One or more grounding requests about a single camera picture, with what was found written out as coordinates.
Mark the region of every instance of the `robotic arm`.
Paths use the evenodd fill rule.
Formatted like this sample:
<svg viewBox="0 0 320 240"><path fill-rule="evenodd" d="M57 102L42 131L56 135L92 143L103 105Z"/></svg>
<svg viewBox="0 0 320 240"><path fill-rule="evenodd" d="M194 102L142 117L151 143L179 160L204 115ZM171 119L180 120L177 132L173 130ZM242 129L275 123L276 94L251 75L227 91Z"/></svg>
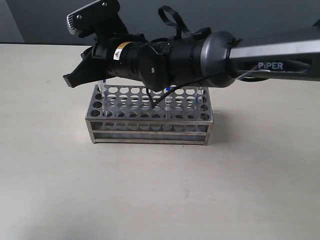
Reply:
<svg viewBox="0 0 320 240"><path fill-rule="evenodd" d="M236 79L320 81L320 21L305 29L242 40L209 27L191 32L175 10L162 6L158 14L176 35L148 41L141 33L128 32L119 11L117 0L97 0L67 16L72 35L96 34L95 45L81 54L79 66L63 76L69 87L113 77L143 82L155 92L172 85L177 86L173 91L185 86L225 88Z"/></svg>

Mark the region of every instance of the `white table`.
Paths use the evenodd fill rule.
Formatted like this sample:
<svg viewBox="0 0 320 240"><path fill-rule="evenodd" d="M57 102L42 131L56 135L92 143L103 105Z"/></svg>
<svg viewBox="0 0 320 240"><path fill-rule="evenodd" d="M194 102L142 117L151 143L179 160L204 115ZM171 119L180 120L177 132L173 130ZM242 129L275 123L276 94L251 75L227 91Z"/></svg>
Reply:
<svg viewBox="0 0 320 240"><path fill-rule="evenodd" d="M1 240L319 239L320 82L211 89L209 146L92 144L85 48L0 45Z"/></svg>

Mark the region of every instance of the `gray wall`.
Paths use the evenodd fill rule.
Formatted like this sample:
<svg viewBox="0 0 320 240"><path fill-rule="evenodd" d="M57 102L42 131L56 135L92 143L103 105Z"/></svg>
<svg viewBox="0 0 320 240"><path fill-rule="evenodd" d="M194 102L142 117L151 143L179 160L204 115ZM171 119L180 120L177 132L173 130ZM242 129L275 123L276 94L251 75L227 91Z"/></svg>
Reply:
<svg viewBox="0 0 320 240"><path fill-rule="evenodd" d="M23 41L24 39L18 29L6 0L0 0L0 43L21 43Z"/></svg>
<svg viewBox="0 0 320 240"><path fill-rule="evenodd" d="M68 13L91 0L7 0L26 42L91 43L69 34ZM151 40L174 35L158 16L169 5L183 17L190 30L210 26L237 38L251 38L303 28L320 18L318 0L119 0L120 16L132 33L145 33Z"/></svg>

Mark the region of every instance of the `yellow warning label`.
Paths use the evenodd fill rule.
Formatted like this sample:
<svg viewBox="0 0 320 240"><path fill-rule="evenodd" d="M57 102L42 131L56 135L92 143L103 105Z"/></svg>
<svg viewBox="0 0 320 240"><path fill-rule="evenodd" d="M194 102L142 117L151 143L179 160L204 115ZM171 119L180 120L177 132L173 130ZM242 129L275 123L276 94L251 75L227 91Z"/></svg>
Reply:
<svg viewBox="0 0 320 240"><path fill-rule="evenodd" d="M115 50L114 55L113 55L113 60L120 60L121 52L127 46L128 44L132 43L132 41L125 41L121 43Z"/></svg>

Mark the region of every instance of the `black cable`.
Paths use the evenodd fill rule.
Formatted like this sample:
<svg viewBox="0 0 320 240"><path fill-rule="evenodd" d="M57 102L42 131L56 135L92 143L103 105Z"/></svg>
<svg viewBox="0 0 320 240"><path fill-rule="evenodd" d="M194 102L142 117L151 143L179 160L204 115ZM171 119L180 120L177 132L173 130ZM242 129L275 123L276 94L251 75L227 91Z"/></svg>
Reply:
<svg viewBox="0 0 320 240"><path fill-rule="evenodd" d="M166 97L168 97L170 94L172 94L173 92L175 92L176 90L178 89L181 89L181 88L184 88L184 87L187 87L191 84L196 84L196 83L199 83L203 80L206 80L208 78L212 78L216 75L219 75L219 74L225 74L226 72L225 71L217 71L215 74L212 74L212 75L209 75L209 76L206 76L206 77L203 77L199 80L195 80L195 81L192 81L192 82L188 82L188 83L185 83L185 84L181 84L181 85L178 85L174 88L172 88L170 91L166 92L165 94L163 94L158 100L154 101L151 94L150 94L150 89L149 88L146 88L146 94L147 96L149 97L149 100L150 100L150 103L151 103L151 109L155 109L155 107L161 103Z"/></svg>

